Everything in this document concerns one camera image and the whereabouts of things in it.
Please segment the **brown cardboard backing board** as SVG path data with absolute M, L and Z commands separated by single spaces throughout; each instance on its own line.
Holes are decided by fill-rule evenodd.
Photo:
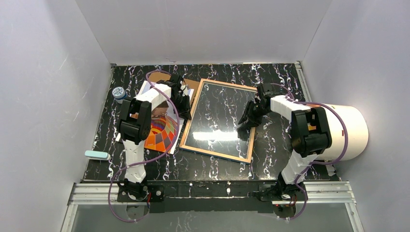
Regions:
M 167 74 L 167 73 L 163 73 L 163 72 L 153 72 L 152 74 L 149 75 L 149 81 L 151 82 L 158 82 L 160 80 L 164 80 L 167 81 L 171 78 L 171 74 Z M 197 81 L 193 81 L 193 80 L 189 80 L 189 79 L 185 79 L 182 83 L 182 85 L 187 85 L 187 91 L 188 94 L 190 96 L 190 105 L 193 104 L 194 98 L 196 96 L 197 90 L 199 88 L 199 82 Z

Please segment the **hot air balloon photo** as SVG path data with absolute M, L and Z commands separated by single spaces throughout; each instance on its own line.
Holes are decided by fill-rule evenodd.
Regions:
M 150 88 L 151 85 L 144 81 L 137 95 L 144 94 Z M 176 137 L 177 117 L 173 107 L 167 101 L 155 108 L 152 113 L 151 131 L 145 140 L 145 149 L 164 152 L 170 147 L 172 140 Z M 184 121 L 180 117 L 178 135 L 181 134 Z

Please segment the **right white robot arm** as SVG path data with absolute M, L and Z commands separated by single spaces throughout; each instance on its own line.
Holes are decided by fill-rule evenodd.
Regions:
M 293 94 L 279 84 L 259 84 L 254 100 L 247 103 L 237 129 L 238 137 L 259 126 L 263 116 L 277 113 L 289 120 L 292 154 L 285 168 L 272 185 L 260 185 L 260 201 L 293 198 L 304 190 L 306 171 L 313 161 L 332 144 L 326 111 L 309 107 L 294 100 Z

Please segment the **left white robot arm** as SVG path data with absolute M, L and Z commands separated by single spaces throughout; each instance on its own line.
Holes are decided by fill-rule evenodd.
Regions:
M 190 97 L 185 89 L 181 75 L 170 75 L 169 80 L 160 80 L 151 89 L 134 98 L 123 100 L 119 115 L 118 131 L 125 148 L 126 166 L 119 170 L 124 173 L 124 182 L 119 184 L 119 193 L 131 196 L 137 201 L 148 201 L 157 190 L 151 189 L 144 180 L 146 177 L 144 157 L 145 141 L 151 130 L 152 111 L 162 103 L 168 102 L 180 118 L 191 119 Z

